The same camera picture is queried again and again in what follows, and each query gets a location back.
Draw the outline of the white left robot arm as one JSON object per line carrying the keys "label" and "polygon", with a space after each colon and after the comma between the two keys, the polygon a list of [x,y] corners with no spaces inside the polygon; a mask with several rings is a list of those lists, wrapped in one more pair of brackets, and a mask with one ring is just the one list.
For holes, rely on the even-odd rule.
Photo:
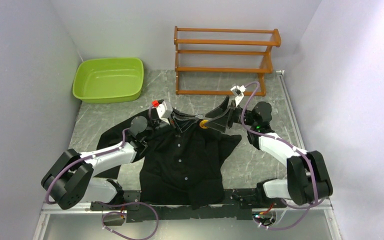
{"label": "white left robot arm", "polygon": [[92,202],[117,210],[125,205],[125,192],[117,180],[102,174],[145,157],[149,142],[175,130],[186,130],[201,122],[201,114],[177,110],[146,110],[121,123],[120,140],[90,152],[64,151],[41,180],[45,202],[68,210],[78,203]]}

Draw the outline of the black button shirt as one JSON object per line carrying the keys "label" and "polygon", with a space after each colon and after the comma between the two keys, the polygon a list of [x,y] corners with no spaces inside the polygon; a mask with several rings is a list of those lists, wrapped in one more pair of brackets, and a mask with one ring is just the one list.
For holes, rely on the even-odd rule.
{"label": "black button shirt", "polygon": [[225,198],[221,167],[241,142],[194,124],[180,136],[169,131],[148,141],[139,173],[141,200],[160,205],[218,204]]}

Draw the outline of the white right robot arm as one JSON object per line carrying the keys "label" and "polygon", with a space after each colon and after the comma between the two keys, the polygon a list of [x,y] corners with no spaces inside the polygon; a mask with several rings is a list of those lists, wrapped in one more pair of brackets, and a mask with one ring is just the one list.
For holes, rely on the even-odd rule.
{"label": "white right robot arm", "polygon": [[285,179],[267,179],[257,183],[255,202],[262,208],[280,199],[296,205],[316,204],[333,194],[333,186],[323,155],[292,145],[272,130],[272,106],[258,102],[252,110],[243,109],[235,100],[225,97],[215,109],[205,114],[204,126],[225,133],[234,123],[246,127],[247,139],[286,167]]}

